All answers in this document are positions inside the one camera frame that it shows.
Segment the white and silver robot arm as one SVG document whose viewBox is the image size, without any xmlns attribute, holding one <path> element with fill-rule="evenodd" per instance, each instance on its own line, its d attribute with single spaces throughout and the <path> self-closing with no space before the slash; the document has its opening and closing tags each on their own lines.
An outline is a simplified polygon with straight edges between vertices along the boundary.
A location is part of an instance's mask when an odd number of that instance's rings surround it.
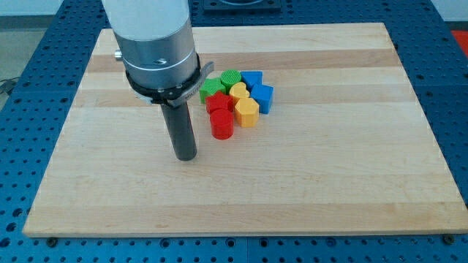
<svg viewBox="0 0 468 263">
<path fill-rule="evenodd" d="M 197 69 L 187 0 L 103 0 L 129 76 L 144 88 L 173 88 Z"/>
</svg>

